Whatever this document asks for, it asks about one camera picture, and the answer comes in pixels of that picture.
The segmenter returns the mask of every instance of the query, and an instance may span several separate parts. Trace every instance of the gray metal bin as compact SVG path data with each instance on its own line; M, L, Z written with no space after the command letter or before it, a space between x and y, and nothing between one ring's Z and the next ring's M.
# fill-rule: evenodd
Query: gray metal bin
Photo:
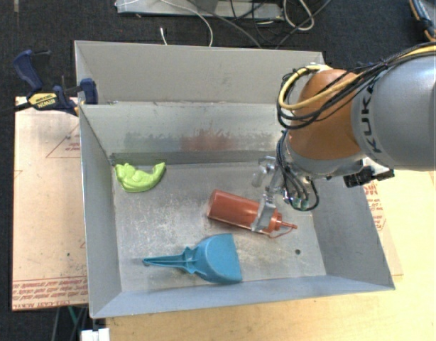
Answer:
M320 206L299 213L277 239L207 219L217 188L259 200L258 158L280 137L275 99L282 76L314 52L75 43L77 79L92 78L98 105L80 105L89 307L93 318L284 301L393 289L361 188L318 181ZM116 163L165 161L160 183L127 193ZM180 253L234 235L244 281L216 285L142 258Z

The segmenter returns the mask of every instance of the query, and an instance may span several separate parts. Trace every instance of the green toy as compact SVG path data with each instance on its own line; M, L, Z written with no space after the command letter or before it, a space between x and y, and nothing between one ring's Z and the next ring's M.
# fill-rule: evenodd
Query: green toy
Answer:
M155 187L166 169L165 163L156 164L152 168L152 173L144 172L130 166L128 163L124 165L116 165L116 176L120 185L126 192L143 192Z

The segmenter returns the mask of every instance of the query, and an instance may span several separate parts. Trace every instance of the orange plastic bottle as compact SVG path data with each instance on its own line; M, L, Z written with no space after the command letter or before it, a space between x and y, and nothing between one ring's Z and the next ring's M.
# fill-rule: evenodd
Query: orange plastic bottle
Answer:
M259 203L248 198L232 195L222 190L214 190L209 199L207 217L234 226L251 229L258 214ZM283 216L275 209L268 226L262 230L266 234L278 231L281 226L297 228L297 225L283 222Z

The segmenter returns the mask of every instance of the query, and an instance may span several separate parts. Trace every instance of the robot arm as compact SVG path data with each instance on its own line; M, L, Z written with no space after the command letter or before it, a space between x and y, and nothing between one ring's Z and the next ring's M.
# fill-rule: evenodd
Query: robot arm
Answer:
M351 175L364 158L392 170L434 168L436 43L350 72L319 67L287 104L295 78L283 83L278 118L288 130L282 154L296 175Z
M291 104L301 77L309 80ZM398 169L435 168L436 42L349 71L302 67L283 78L277 108L285 130L276 157L263 158L254 176L258 187L273 174L249 226L255 232L273 222L277 195L294 210L316 208L318 178L342 176L353 187Z

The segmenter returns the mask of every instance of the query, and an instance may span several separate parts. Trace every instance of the blue plastic funnel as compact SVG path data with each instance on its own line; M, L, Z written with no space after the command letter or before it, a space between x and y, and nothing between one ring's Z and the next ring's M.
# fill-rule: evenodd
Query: blue plastic funnel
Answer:
M212 283L241 281L239 256L232 234L219 234L202 240L193 249L186 247L178 255L155 256L143 260L146 265L180 268Z

